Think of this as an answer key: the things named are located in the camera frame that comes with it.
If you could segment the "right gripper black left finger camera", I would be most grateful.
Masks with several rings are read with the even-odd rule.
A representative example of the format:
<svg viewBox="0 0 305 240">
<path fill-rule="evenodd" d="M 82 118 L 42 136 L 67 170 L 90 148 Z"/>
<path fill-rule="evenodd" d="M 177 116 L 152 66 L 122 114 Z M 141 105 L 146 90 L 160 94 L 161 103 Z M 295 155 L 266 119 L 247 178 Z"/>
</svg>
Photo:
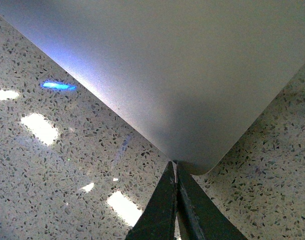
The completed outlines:
<svg viewBox="0 0 305 240">
<path fill-rule="evenodd" d="M 173 240 L 177 213 L 177 183 L 168 162 L 144 212 L 126 235 L 127 240 Z"/>
</svg>

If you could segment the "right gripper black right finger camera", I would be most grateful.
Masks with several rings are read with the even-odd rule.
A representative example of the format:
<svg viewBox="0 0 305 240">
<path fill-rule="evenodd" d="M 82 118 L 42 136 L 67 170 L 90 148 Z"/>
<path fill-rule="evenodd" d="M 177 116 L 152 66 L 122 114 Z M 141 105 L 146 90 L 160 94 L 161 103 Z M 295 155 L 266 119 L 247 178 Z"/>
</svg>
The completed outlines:
<svg viewBox="0 0 305 240">
<path fill-rule="evenodd" d="M 246 237 L 216 207 L 199 184 L 176 163 L 177 217 L 183 240 L 245 240 Z"/>
</svg>

